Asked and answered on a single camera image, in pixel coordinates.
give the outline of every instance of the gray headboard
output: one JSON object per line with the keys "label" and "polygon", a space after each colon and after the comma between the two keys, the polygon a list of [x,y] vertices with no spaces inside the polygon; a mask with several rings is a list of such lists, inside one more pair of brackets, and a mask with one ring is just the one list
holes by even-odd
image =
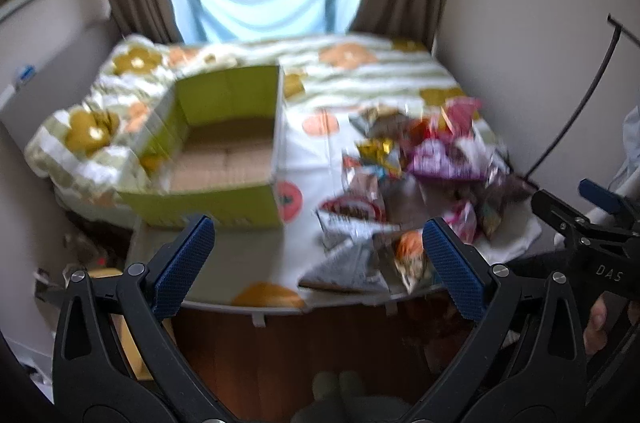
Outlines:
{"label": "gray headboard", "polygon": [[111,19],[89,26],[9,99],[0,111],[0,122],[21,151],[49,114],[86,96],[120,38]]}

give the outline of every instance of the wooden floor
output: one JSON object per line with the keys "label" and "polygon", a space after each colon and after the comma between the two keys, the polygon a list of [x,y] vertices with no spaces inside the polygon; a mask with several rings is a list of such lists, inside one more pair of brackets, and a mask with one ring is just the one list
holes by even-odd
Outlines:
{"label": "wooden floor", "polygon": [[178,346],[206,385],[239,418],[287,422],[313,401],[319,371],[357,371],[367,394],[414,403],[433,381],[415,323],[404,305],[327,308],[268,317],[183,309],[174,319]]}

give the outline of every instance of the hand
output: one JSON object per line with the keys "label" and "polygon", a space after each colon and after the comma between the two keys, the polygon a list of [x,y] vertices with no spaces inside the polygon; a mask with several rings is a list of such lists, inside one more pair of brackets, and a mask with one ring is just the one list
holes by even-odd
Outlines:
{"label": "hand", "polygon": [[[640,318],[640,304],[637,302],[629,303],[627,310],[629,322],[635,325]],[[604,323],[607,320],[607,306],[604,304],[602,296],[598,297],[589,314],[589,322],[582,334],[584,340],[584,350],[587,356],[593,356],[599,350],[607,345],[607,333],[604,330]]]}

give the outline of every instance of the open box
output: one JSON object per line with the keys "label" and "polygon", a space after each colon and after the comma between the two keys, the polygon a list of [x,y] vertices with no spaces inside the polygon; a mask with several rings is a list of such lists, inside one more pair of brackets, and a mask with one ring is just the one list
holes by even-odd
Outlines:
{"label": "open box", "polygon": [[277,66],[177,80],[137,133],[118,193],[148,224],[282,224],[274,188],[282,90]]}

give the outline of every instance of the screw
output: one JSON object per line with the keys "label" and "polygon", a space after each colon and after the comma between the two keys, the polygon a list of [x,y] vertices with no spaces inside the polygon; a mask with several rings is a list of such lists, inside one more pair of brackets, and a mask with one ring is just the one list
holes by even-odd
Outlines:
{"label": "screw", "polygon": [[80,282],[84,278],[84,271],[79,269],[71,274],[71,282]]}
{"label": "screw", "polygon": [[127,269],[127,273],[134,277],[140,275],[143,271],[145,271],[145,265],[141,262],[135,262]]}
{"label": "screw", "polygon": [[494,272],[494,275],[497,275],[498,277],[506,277],[509,275],[509,268],[503,264],[496,264],[491,270]]}
{"label": "screw", "polygon": [[554,274],[552,275],[552,278],[558,282],[558,284],[564,284],[566,282],[566,277],[564,276],[564,273],[560,273],[559,271],[555,271]]}

